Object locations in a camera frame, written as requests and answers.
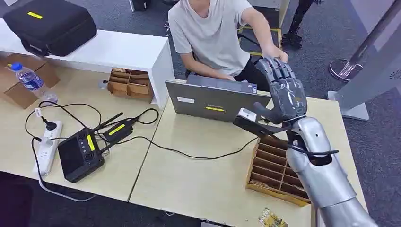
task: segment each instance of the silver robotic arm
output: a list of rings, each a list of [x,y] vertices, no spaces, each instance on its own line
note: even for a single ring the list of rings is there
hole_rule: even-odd
[[[274,108],[269,110],[260,103],[254,112],[241,109],[234,124],[259,136],[286,131],[288,136],[287,160],[297,173],[312,204],[317,207],[328,227],[378,226],[363,209],[347,174],[332,150],[326,133],[313,117],[307,117],[307,100],[302,83],[291,68],[278,60],[264,58],[257,68],[270,83]],[[256,115],[265,117],[281,128],[262,125]]]

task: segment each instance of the power strip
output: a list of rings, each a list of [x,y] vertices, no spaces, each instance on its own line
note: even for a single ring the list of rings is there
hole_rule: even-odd
[[[49,131],[45,130],[43,138],[48,137],[50,140],[53,138],[58,138],[61,135],[61,130],[62,130],[62,123],[61,121],[54,121],[54,123],[57,124],[57,128]],[[50,170],[52,168],[53,160],[54,160],[54,154],[56,153],[56,149],[59,145],[60,139],[57,140],[52,140],[53,144],[51,146],[45,144],[45,143],[40,143],[40,147],[36,153],[37,158],[38,158],[38,163],[39,163],[39,169],[40,169],[40,175],[48,175],[50,173]],[[37,173],[37,166],[35,163],[34,173]]]

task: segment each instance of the white t-shirt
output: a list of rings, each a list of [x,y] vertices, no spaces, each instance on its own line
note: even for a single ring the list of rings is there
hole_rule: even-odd
[[[237,25],[245,25],[242,12],[247,0],[210,0],[209,14],[200,17],[188,0],[180,0],[168,12],[171,34],[178,53],[195,53],[197,60],[225,74],[236,76],[249,60],[237,37]]]

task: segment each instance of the floor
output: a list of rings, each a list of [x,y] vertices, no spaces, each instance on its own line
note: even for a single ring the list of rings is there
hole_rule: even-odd
[[[88,8],[99,29],[147,35],[164,35],[164,22],[168,6],[154,0],[147,12],[131,13],[127,0],[69,0]],[[26,2],[20,0],[16,5]],[[284,20],[283,31],[287,31],[297,0],[292,0]],[[0,16],[10,8],[0,1]],[[344,84],[334,79],[327,71],[330,61],[347,58],[366,36],[363,25],[351,7],[349,0],[328,0],[322,5],[313,5],[302,23],[300,35],[303,48],[288,51],[289,63],[302,80],[306,94],[310,97],[326,98],[328,90],[338,90]],[[182,78],[184,67],[179,56],[172,58],[176,77]],[[373,56],[369,50],[367,56]],[[344,119],[353,151],[355,165],[372,217],[380,226],[401,226],[401,98],[396,89],[390,90],[366,103],[370,120],[360,122]],[[193,218],[174,215],[127,204],[121,201],[97,197],[85,204],[49,195],[34,188],[32,227],[68,223],[66,226],[121,226],[198,227]]]

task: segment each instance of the man's arm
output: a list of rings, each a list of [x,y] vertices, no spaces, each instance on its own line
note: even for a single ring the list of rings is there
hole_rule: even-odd
[[[262,13],[253,7],[248,7],[242,12],[241,19],[252,27],[264,56],[278,57],[283,62],[288,61],[288,55],[274,45],[270,25]]]
[[[185,67],[192,72],[196,72],[196,73],[198,73],[202,76],[206,76],[206,77],[214,77],[214,78],[218,78],[218,79],[228,79],[228,80],[235,81],[234,77],[224,74],[224,73],[221,73],[218,70],[212,69],[211,67],[195,60],[193,58],[192,52],[181,53],[180,56],[181,56],[181,59],[183,60]]]

